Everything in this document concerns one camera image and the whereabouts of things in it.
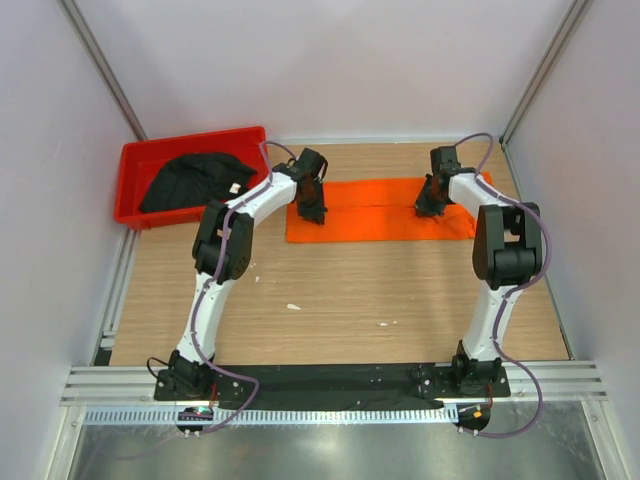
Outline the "orange t shirt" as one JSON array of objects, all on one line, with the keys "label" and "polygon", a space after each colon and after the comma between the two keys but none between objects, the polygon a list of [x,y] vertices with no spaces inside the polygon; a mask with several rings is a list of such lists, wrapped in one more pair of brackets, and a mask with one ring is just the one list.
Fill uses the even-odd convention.
[{"label": "orange t shirt", "polygon": [[449,205],[442,216],[419,217],[414,204],[425,180],[390,178],[326,182],[325,223],[308,222],[287,206],[289,243],[468,240],[476,221],[463,207]]}]

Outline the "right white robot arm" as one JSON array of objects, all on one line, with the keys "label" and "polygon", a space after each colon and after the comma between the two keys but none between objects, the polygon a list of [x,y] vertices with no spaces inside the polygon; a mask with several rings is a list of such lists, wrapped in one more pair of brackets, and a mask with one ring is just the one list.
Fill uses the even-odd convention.
[{"label": "right white robot arm", "polygon": [[451,364],[422,371],[423,394],[507,396],[502,368],[506,327],[522,290],[544,265],[539,208],[509,198],[476,170],[462,166],[454,146],[433,149],[430,159],[432,172],[416,199],[416,214],[434,219],[450,206],[461,206],[473,216],[472,267],[480,290]]}]

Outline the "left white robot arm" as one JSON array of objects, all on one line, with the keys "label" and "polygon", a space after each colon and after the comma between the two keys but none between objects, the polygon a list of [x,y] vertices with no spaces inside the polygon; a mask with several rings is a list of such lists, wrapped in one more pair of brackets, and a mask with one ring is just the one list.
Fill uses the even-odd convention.
[{"label": "left white robot arm", "polygon": [[249,267],[255,228],[290,203],[296,204],[301,219],[322,225],[327,168],[323,155],[305,148],[268,167],[266,178],[238,198],[206,205],[192,248],[193,303],[180,341],[155,374],[156,400],[204,400],[213,392],[224,373],[214,364],[219,324],[234,284]]}]

